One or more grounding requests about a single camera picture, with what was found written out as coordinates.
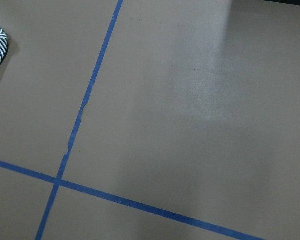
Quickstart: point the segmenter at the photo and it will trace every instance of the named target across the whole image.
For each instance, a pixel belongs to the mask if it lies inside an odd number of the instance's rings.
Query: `black object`
[[[292,5],[300,6],[300,0],[264,0],[264,1],[276,2],[276,3],[282,3],[282,4],[292,4]]]

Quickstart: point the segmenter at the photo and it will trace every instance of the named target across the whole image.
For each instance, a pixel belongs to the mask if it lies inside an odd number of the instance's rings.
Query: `gray floor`
[[[0,161],[57,176],[116,4],[0,1]],[[124,0],[63,180],[300,239],[300,7]],[[35,239],[52,187],[0,167],[0,239]],[[61,186],[42,239],[222,233]]]

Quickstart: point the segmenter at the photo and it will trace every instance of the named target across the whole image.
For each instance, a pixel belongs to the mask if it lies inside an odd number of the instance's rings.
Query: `blue line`
[[[38,232],[36,234],[35,240],[41,240],[41,238],[43,236],[43,233],[45,231],[45,227],[46,227],[46,224],[47,224],[49,213],[50,213],[51,208],[53,207],[53,204],[55,202],[55,199],[56,199],[56,196],[57,196],[57,193],[58,193],[58,189],[59,189],[62,177],[63,177],[63,175],[65,173],[66,166],[67,166],[67,163],[68,163],[68,160],[69,160],[72,148],[74,146],[77,133],[78,133],[80,125],[81,125],[81,118],[82,118],[84,109],[85,109],[85,107],[86,107],[86,105],[87,105],[87,103],[89,101],[89,98],[90,98],[93,86],[94,86],[94,84],[96,82],[96,79],[97,79],[97,76],[98,76],[101,64],[103,62],[103,59],[104,59],[104,56],[105,56],[105,53],[106,53],[106,50],[107,50],[107,47],[108,47],[111,35],[112,35],[112,32],[113,32],[113,30],[115,28],[116,21],[118,19],[118,15],[119,15],[122,3],[123,3],[123,0],[118,0],[117,5],[115,7],[115,10],[114,10],[114,13],[113,13],[113,16],[112,16],[112,19],[111,19],[108,31],[107,31],[107,33],[105,35],[105,38],[104,38],[104,41],[103,41],[103,45],[102,45],[100,53],[99,53],[99,57],[98,57],[98,59],[96,61],[96,64],[95,64],[95,67],[94,67],[94,70],[93,70],[93,73],[92,73],[92,76],[91,76],[88,88],[87,88],[87,90],[85,92],[85,95],[84,95],[84,98],[83,98],[83,101],[82,101],[79,113],[78,113],[78,115],[76,117],[75,124],[73,126],[73,129],[72,129],[72,132],[71,132],[71,135],[70,135],[70,139],[68,141],[68,152],[62,158],[62,162],[60,164],[60,168],[58,170],[58,173],[57,173],[57,176],[56,176],[56,180],[55,180],[54,186],[52,188],[52,191],[51,191],[51,194],[50,194],[50,197],[49,197],[49,201],[48,201],[48,203],[46,205],[46,208],[45,208],[45,211],[44,211],[44,215],[43,215],[43,217],[41,219],[41,223],[40,223]]]
[[[46,182],[49,182],[52,184],[54,184],[56,181],[56,178],[53,176],[45,175],[40,172],[32,171],[32,170],[29,170],[29,169],[26,169],[26,168],[23,168],[20,166],[12,165],[10,163],[6,163],[3,161],[0,161],[0,167],[4,168],[4,169],[8,169],[8,170],[16,172],[16,173],[27,175],[29,177],[33,177],[35,179],[40,179],[40,180],[43,180],[43,181],[46,181]]]
[[[117,204],[125,205],[130,208],[138,209],[138,210],[141,210],[141,211],[144,211],[147,213],[158,215],[158,216],[170,219],[170,220],[174,220],[174,221],[177,221],[180,223],[198,227],[198,228],[208,230],[208,231],[211,231],[211,232],[214,232],[217,234],[225,235],[225,236],[228,236],[228,237],[231,237],[234,239],[263,240],[261,238],[255,237],[255,236],[247,235],[247,234],[244,234],[244,233],[241,233],[238,231],[234,231],[234,230],[231,230],[231,229],[228,229],[225,227],[221,227],[218,225],[214,225],[214,224],[211,224],[208,222],[204,222],[204,221],[200,221],[200,220],[197,220],[194,218],[176,214],[176,213],[166,211],[166,210],[163,210],[160,208],[156,208],[153,206],[149,206],[149,205],[146,205],[146,204],[143,204],[140,202],[132,201],[132,200],[129,200],[129,199],[126,199],[123,197],[119,197],[119,196],[112,195],[112,194],[109,194],[109,193],[106,193],[103,191],[99,191],[99,190],[96,190],[93,188],[82,186],[82,185],[79,185],[79,184],[76,184],[76,183],[73,183],[70,181],[57,180],[55,177],[45,175],[45,174],[42,174],[42,173],[39,173],[36,171],[32,171],[32,170],[29,170],[29,169],[26,169],[23,167],[16,166],[16,165],[12,165],[12,164],[9,164],[9,163],[3,162],[3,161],[0,161],[0,167],[10,170],[10,171],[13,171],[13,172],[17,172],[17,173],[20,173],[23,175],[30,176],[30,177],[33,177],[36,179],[40,179],[40,180],[43,180],[43,181],[46,181],[49,183],[55,183],[53,186],[53,189],[51,191],[53,194],[51,194],[49,197],[47,208],[45,209],[43,217],[42,217],[44,219],[44,221],[43,221],[44,225],[39,229],[39,231],[37,233],[37,236],[40,236],[40,237],[42,237],[42,235],[44,233],[44,229],[45,229],[48,217],[49,217],[49,213],[50,213],[51,208],[56,199],[58,189],[60,186],[62,186],[67,189],[72,189],[72,190],[75,190],[75,191],[78,191],[78,192],[81,192],[84,194],[88,194],[88,195],[91,195],[91,196],[94,196],[97,198],[101,198],[101,199],[104,199],[107,201],[111,201],[111,202],[114,202]]]
[[[258,238],[255,236],[247,235],[238,231],[234,231],[222,226],[217,226],[208,222],[200,221],[191,217],[183,216],[177,213],[173,213],[171,211],[166,211],[160,208],[156,208],[153,206],[149,206],[140,202],[132,201],[123,197],[115,196],[103,191],[98,191],[86,186],[82,186],[73,182],[62,180],[62,187],[72,189],[84,194],[89,194],[104,200],[108,200],[117,204],[125,205],[130,208],[138,209],[147,213],[155,214],[167,219],[171,219],[180,223],[188,224],[197,228],[201,228],[204,230],[208,230],[210,232],[214,232],[217,234],[221,234],[224,236],[228,236],[238,240],[264,240],[262,238]]]

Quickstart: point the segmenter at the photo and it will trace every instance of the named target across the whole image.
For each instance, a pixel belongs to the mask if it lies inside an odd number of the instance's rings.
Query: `blue tape line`
[[[20,166],[12,165],[7,162],[0,161],[0,167],[4,168],[4,169],[8,169],[8,170],[16,172],[16,173],[27,175],[29,177],[33,177],[35,179],[40,179],[40,180],[43,180],[43,181],[46,181],[46,182],[49,182],[52,184],[54,184],[56,181],[55,177],[45,175],[40,172],[32,171],[32,170],[29,170],[29,169],[26,169],[26,168],[23,168]]]
[[[58,189],[59,189],[60,186],[62,186],[62,187],[67,188],[67,189],[72,189],[72,190],[75,190],[77,192],[88,194],[88,195],[91,195],[91,196],[94,196],[94,197],[97,197],[97,198],[101,198],[101,199],[104,199],[104,200],[107,200],[107,201],[111,201],[111,202],[114,202],[114,203],[117,203],[117,204],[125,205],[125,206],[130,207],[130,208],[138,209],[138,210],[141,210],[141,211],[144,211],[144,212],[147,212],[147,213],[151,213],[151,214],[154,214],[154,215],[158,215],[158,216],[161,216],[161,217],[164,217],[164,218],[167,218],[167,219],[175,220],[175,221],[180,222],[180,223],[184,223],[184,224],[187,224],[187,225],[198,227],[198,228],[208,230],[208,231],[211,231],[211,232],[214,232],[214,233],[217,233],[217,234],[225,235],[225,236],[228,236],[228,237],[231,237],[231,238],[234,238],[234,239],[238,239],[238,240],[264,240],[264,239],[261,239],[261,238],[255,237],[255,236],[251,236],[251,235],[247,235],[247,234],[244,234],[244,233],[241,233],[241,232],[238,232],[238,231],[234,231],[234,230],[231,230],[231,229],[228,229],[228,228],[225,228],[225,227],[221,227],[221,226],[217,226],[217,225],[214,225],[214,224],[211,224],[211,223],[208,223],[208,222],[196,220],[194,218],[190,218],[190,217],[183,216],[183,215],[180,215],[180,214],[176,214],[176,213],[166,211],[166,210],[163,210],[163,209],[160,209],[160,208],[149,206],[149,205],[146,205],[146,204],[143,204],[143,203],[140,203],[140,202],[136,202],[136,201],[132,201],[132,200],[129,200],[129,199],[126,199],[126,198],[123,198],[123,197],[112,195],[112,194],[109,194],[109,193],[106,193],[106,192],[103,192],[103,191],[99,191],[99,190],[96,190],[96,189],[93,189],[93,188],[82,186],[82,185],[79,185],[79,184],[76,184],[76,183],[73,183],[73,182],[70,182],[70,181],[57,180],[55,177],[45,175],[45,174],[42,174],[42,173],[39,173],[39,172],[36,172],[36,171],[32,171],[32,170],[29,170],[29,169],[26,169],[26,168],[23,168],[23,167],[16,166],[16,165],[12,165],[12,164],[9,164],[9,163],[3,162],[3,161],[0,161],[0,167],[4,168],[4,169],[7,169],[7,170],[10,170],[10,171],[13,171],[13,172],[17,172],[17,173],[26,175],[26,176],[30,176],[30,177],[33,177],[33,178],[36,178],[36,179],[40,179],[40,180],[43,180],[43,181],[46,181],[46,182],[49,182],[49,183],[55,183],[54,186],[53,186],[53,189],[51,191],[53,194],[50,195],[49,200],[48,200],[48,204],[47,204],[48,207],[45,209],[44,214],[43,214],[44,226],[42,226],[39,229],[38,233],[37,233],[38,238],[39,237],[41,238],[43,233],[44,233],[44,229],[45,229],[45,226],[46,226],[46,223],[47,223],[47,220],[48,220],[48,216],[49,216],[50,210],[53,206],[53,203],[56,199]]]
[[[41,240],[41,238],[43,236],[43,233],[45,231],[45,227],[46,227],[46,224],[47,224],[49,213],[50,213],[51,208],[52,208],[52,206],[53,206],[53,204],[55,202],[56,195],[58,193],[58,189],[59,189],[59,185],[60,185],[61,179],[62,179],[62,177],[63,177],[63,175],[65,173],[66,166],[67,166],[67,163],[68,163],[68,160],[69,160],[69,156],[71,154],[72,148],[73,148],[75,140],[76,140],[77,133],[78,133],[80,125],[81,125],[81,118],[82,118],[84,109],[85,109],[85,107],[86,107],[86,105],[87,105],[87,103],[89,101],[89,98],[90,98],[93,86],[94,86],[94,84],[96,82],[96,79],[97,79],[97,76],[98,76],[101,64],[103,62],[103,59],[104,59],[104,56],[105,56],[105,53],[106,53],[106,50],[107,50],[107,47],[108,47],[111,35],[112,35],[112,32],[113,32],[113,30],[115,28],[115,25],[116,25],[116,21],[117,21],[117,18],[118,18],[118,15],[119,15],[122,3],[123,3],[123,0],[118,0],[117,5],[115,7],[115,10],[114,10],[114,13],[113,13],[113,16],[112,16],[112,19],[111,19],[108,31],[107,31],[107,33],[105,35],[105,38],[104,38],[104,41],[103,41],[103,44],[102,44],[102,47],[101,47],[101,50],[100,50],[100,53],[99,53],[99,57],[98,57],[98,59],[96,61],[96,64],[95,64],[95,67],[94,67],[94,70],[93,70],[93,73],[92,73],[92,76],[91,76],[88,88],[87,88],[87,90],[85,92],[85,95],[84,95],[84,98],[83,98],[83,101],[82,101],[79,113],[78,113],[78,115],[76,117],[73,129],[72,129],[72,132],[71,132],[71,135],[70,135],[70,139],[68,141],[68,152],[62,158],[62,162],[60,164],[60,167],[59,167],[59,170],[58,170],[58,173],[57,173],[57,176],[56,176],[56,180],[55,180],[54,186],[52,188],[52,191],[51,191],[51,194],[50,194],[50,197],[49,197],[49,201],[48,201],[48,203],[46,205],[46,208],[45,208],[45,211],[44,211],[44,215],[43,215],[43,217],[41,219],[41,223],[40,223],[37,235],[35,237],[35,240]]]
[[[184,224],[188,224],[197,228],[201,228],[204,230],[208,230],[210,232],[214,232],[217,234],[221,234],[224,236],[228,236],[234,239],[238,239],[238,240],[264,240],[262,238],[258,238],[255,236],[251,236],[251,235],[247,235],[238,231],[234,231],[222,226],[217,226],[208,222],[204,222],[204,221],[200,221],[200,220],[196,220],[194,218],[191,217],[187,217],[187,216],[183,216],[177,213],[173,213],[170,211],[166,211],[160,208],[156,208],[153,206],[149,206],[140,202],[136,202],[136,201],[132,201],[126,198],[122,198],[119,196],[115,196],[106,192],[102,192],[102,191],[98,191],[86,186],[82,186],[73,182],[69,182],[69,181],[65,181],[62,180],[61,184],[62,187],[68,188],[68,189],[72,189],[84,194],[89,194],[104,200],[108,200],[117,204],[121,204],[121,205],[125,205],[127,207],[130,208],[134,208],[134,209],[138,209],[147,213],[151,213],[151,214],[155,214],[167,219],[171,219],[171,220],[175,220],[177,222],[180,223],[184,223]]]

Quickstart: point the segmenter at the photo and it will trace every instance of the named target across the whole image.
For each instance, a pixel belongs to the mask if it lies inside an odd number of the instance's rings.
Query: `floor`
[[[300,6],[0,0],[0,240],[300,240]]]

